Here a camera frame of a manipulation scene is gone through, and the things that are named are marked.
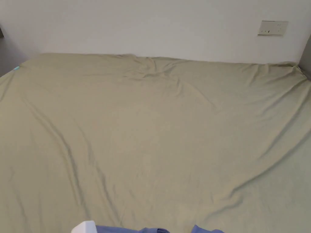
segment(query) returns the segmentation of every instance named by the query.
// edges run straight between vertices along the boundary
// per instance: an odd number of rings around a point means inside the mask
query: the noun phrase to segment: sheet wrinkle
[[[276,78],[270,79],[267,82],[265,82],[265,84],[272,84],[274,82],[278,82],[278,81],[282,81],[284,78],[292,76],[295,74],[297,68],[296,67],[292,67],[291,70],[289,72],[287,72],[286,74],[283,75],[277,75]]]
[[[53,141],[56,143],[56,145],[58,147],[58,150],[59,150],[59,155],[62,157],[62,160],[64,161],[64,165],[66,167],[66,172],[67,172],[67,175],[68,175],[68,178],[69,178],[71,191],[73,192],[73,196],[74,196],[75,202],[78,204],[79,203],[78,197],[76,196],[73,180],[72,180],[72,177],[70,176],[70,172],[69,172],[69,170],[70,170],[69,162],[68,162],[67,158],[65,157],[65,155],[63,153],[63,149],[62,149],[61,145],[59,144],[57,137],[55,136],[53,131],[46,125],[46,123],[39,116],[37,116],[37,113],[36,113],[35,110],[33,110],[33,107],[32,107],[32,105],[30,105],[30,102],[27,99],[25,99],[25,98],[23,99],[23,102],[25,103],[25,105],[27,106],[27,108],[29,109],[31,114],[34,116],[34,118],[48,132],[48,134],[51,136]]]
[[[257,158],[257,164],[255,166],[250,166],[253,169],[250,170],[248,173],[240,173],[238,175],[234,175],[232,177],[232,181],[239,180],[238,185],[232,185],[229,184],[226,188],[224,188],[224,192],[222,195],[220,195],[220,199],[230,199],[233,194],[246,184],[250,183],[251,181],[254,181],[258,177],[261,177],[262,175],[266,174],[270,170],[272,170],[274,167],[276,167],[278,164],[280,164],[285,158],[290,156],[295,149],[297,149],[302,143],[304,143],[310,136],[311,136],[311,120],[306,124],[307,132],[300,135],[300,137],[295,137],[295,142],[293,145],[286,145],[287,149],[283,149],[283,153],[279,153],[274,155],[273,157],[270,157],[269,161],[264,160],[265,156],[271,151],[273,146],[275,146],[276,143],[279,142],[279,140],[282,138],[282,136],[285,133],[286,128],[292,125],[294,119],[297,117],[297,115],[300,112],[300,109],[302,106],[306,103],[306,100],[308,99],[308,96],[310,94],[311,88],[307,88],[305,90],[306,93],[302,94],[302,98],[300,100],[300,103],[298,104],[297,109],[294,111],[294,113],[289,117],[289,119],[285,122],[285,125],[281,127],[281,130],[278,130],[278,133],[273,136],[272,139],[269,139],[268,141],[271,142],[268,144],[267,148],[264,149],[263,152],[259,152],[260,156]]]
[[[237,193],[234,193],[228,199],[216,200],[212,207],[207,207],[207,209],[205,210],[206,216],[203,219],[203,222],[207,222],[214,215],[217,215],[229,209],[236,208],[242,203],[243,203],[243,196]]]
[[[98,166],[96,166],[96,170],[97,170],[97,173],[99,174],[99,178],[101,180],[102,188],[103,188],[103,191],[105,193],[106,200],[108,201],[108,204],[110,206],[110,209],[113,211],[115,218],[118,220],[118,224],[121,227],[123,227],[122,219],[119,216],[118,211],[117,211],[116,207],[114,206],[113,201],[110,197],[109,191],[107,189],[106,176]]]
[[[297,106],[297,108],[293,111],[293,113],[291,113],[291,115],[285,120],[285,122],[282,124],[281,128],[277,131],[276,135],[274,135],[272,137],[272,139],[270,139],[270,144],[267,146],[267,148],[264,150],[264,152],[261,154],[261,156],[259,157],[262,158],[265,155],[267,155],[270,150],[273,148],[273,146],[282,138],[282,136],[285,134],[285,132],[293,125],[295,119],[298,117],[298,115],[300,114],[300,111],[302,109],[302,107],[305,105],[306,100],[308,99],[308,97],[310,96],[310,91],[311,88],[309,86],[308,89],[305,90],[306,93],[303,93],[302,98],[300,100]]]
[[[258,76],[259,76],[259,68],[260,68],[260,65],[259,64],[254,64],[254,65],[252,65],[252,66],[255,66],[255,72],[250,76],[250,78],[248,78],[247,80],[246,80],[246,85],[248,86],[248,87],[251,87],[252,86],[252,84],[257,80],[257,78],[258,78]]]
[[[40,228],[40,233],[45,233],[45,227],[43,224],[43,219],[42,219],[43,213],[42,213],[42,202],[41,202],[41,195],[39,193],[38,195],[38,218],[39,218],[39,228]]]
[[[21,201],[21,197],[19,196],[18,192],[16,191],[16,188],[15,188],[13,182],[11,183],[11,187],[12,187],[12,191],[15,195],[16,203],[18,204],[18,207],[20,209],[20,214],[21,214],[23,222],[24,222],[24,229],[26,230],[27,233],[33,233],[33,231],[31,230],[31,227],[29,225],[28,217],[25,213],[25,208],[24,208],[23,202]]]
[[[185,84],[187,87],[190,87],[190,89],[192,89],[195,93],[198,94],[198,96],[200,96],[206,103],[208,103],[211,107],[211,109],[214,112],[218,112],[219,109],[217,108],[217,106],[205,95],[203,94],[202,91],[200,91],[199,88],[197,88],[195,85],[192,85],[184,80],[180,80],[181,83]]]
[[[79,204],[83,207],[83,209],[85,211],[85,214],[86,214],[86,217],[90,218],[90,211],[89,211],[89,209],[88,209],[88,207],[86,205],[86,202],[85,202],[84,194],[83,194],[83,191],[82,191],[82,188],[81,188],[81,185],[80,185],[80,180],[79,180],[79,176],[78,176],[78,172],[77,172],[77,165],[76,165],[75,159],[74,159],[74,157],[72,155],[72,150],[71,150],[70,145],[67,143],[67,141],[65,140],[64,136],[58,130],[58,128],[52,123],[52,121],[46,115],[44,115],[35,105],[33,105],[27,99],[25,99],[25,100],[28,102],[28,104],[30,106],[32,106],[34,112],[37,115],[39,115],[41,117],[41,119],[44,119],[48,123],[48,125],[51,127],[52,131],[58,136],[58,138],[61,140],[61,142],[63,143],[64,147],[66,148],[67,155],[68,155],[68,158],[69,158],[69,162],[70,162],[70,165],[71,165],[71,169],[72,169],[72,172],[73,172],[73,180],[74,180],[74,183],[75,183],[75,186],[76,186],[76,190],[77,190],[77,193],[78,193],[78,197],[79,197]]]
[[[8,79],[7,84],[4,86],[4,90],[3,90],[3,92],[2,92],[2,95],[0,96],[0,103],[1,103],[2,100],[4,99],[4,97],[5,97],[6,93],[7,93],[7,91],[9,90],[10,85],[11,85],[11,82],[12,82],[14,76],[15,76],[15,71],[12,72],[12,76]]]
[[[242,187],[246,186],[247,184],[253,182],[254,180],[256,180],[258,178],[261,178],[262,176],[264,176],[267,173],[269,173],[270,171],[272,171],[276,166],[278,166],[279,164],[284,162],[300,145],[302,145],[304,142],[306,142],[307,139],[310,137],[311,137],[311,128],[303,135],[303,137],[299,140],[299,142],[297,144],[295,144],[294,147],[288,149],[287,152],[285,154],[283,154],[283,156],[281,156],[280,159],[276,159],[273,164],[271,164],[269,167],[267,167],[265,170],[263,170],[259,173],[256,173],[256,171],[255,171],[254,172],[255,174],[251,178],[240,183],[239,185],[235,186],[234,188],[231,188],[231,192],[227,195],[224,195],[224,197],[222,199],[232,198],[239,189],[241,189]]]
[[[269,101],[269,105],[265,106],[263,109],[261,109],[259,112],[259,115],[266,114],[269,110],[271,110],[273,107],[275,107],[277,104],[279,104],[281,101],[284,101],[284,98],[288,95],[290,95],[294,90],[296,90],[298,87],[301,86],[301,84],[308,82],[307,79],[300,80],[299,82],[295,83],[293,86],[285,90],[284,92],[281,92],[280,94],[276,93],[276,98],[273,99],[271,102]]]

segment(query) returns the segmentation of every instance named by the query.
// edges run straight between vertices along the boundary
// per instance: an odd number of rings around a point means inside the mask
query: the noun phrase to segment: mattress
[[[0,78],[2,232],[309,232],[295,64],[42,54]]]

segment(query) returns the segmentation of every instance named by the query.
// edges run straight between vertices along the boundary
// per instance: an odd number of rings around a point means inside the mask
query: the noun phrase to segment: wall plate
[[[286,32],[288,21],[261,21],[258,35],[283,36]]]

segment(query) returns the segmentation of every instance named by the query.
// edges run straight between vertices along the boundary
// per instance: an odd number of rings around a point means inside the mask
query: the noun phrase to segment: fitted sheet
[[[0,78],[0,225],[307,232],[311,82],[295,64],[42,54]]]

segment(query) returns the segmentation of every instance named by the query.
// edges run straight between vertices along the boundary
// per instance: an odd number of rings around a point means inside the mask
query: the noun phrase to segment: bed sheet
[[[295,64],[42,54],[0,78],[0,225],[308,232]]]

